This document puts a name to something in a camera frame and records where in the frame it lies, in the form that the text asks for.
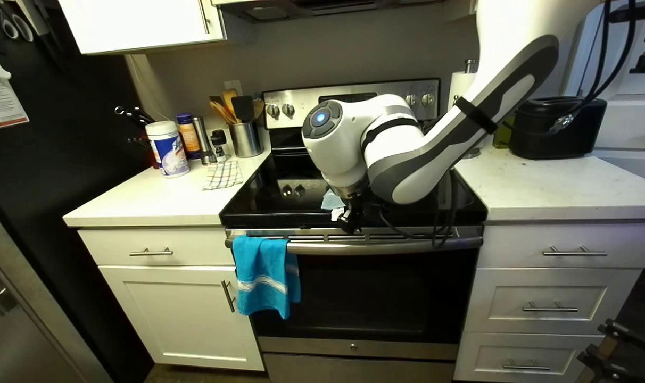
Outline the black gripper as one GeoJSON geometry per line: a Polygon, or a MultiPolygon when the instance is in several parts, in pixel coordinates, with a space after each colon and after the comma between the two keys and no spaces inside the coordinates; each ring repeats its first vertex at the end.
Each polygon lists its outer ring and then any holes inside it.
{"type": "Polygon", "coordinates": [[[364,208],[366,203],[370,201],[370,195],[369,190],[340,192],[340,201],[343,201],[343,212],[336,224],[346,235],[356,235],[364,224],[364,208]]]}

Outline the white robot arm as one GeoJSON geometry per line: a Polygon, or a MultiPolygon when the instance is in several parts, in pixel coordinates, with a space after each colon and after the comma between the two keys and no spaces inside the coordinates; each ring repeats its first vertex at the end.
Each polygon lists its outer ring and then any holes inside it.
{"type": "Polygon", "coordinates": [[[328,99],[308,111],[303,142],[340,196],[338,224],[360,229],[369,196],[424,201],[499,123],[553,72],[569,32],[603,0],[478,0],[479,67],[473,84],[430,129],[396,95],[328,99]]]}

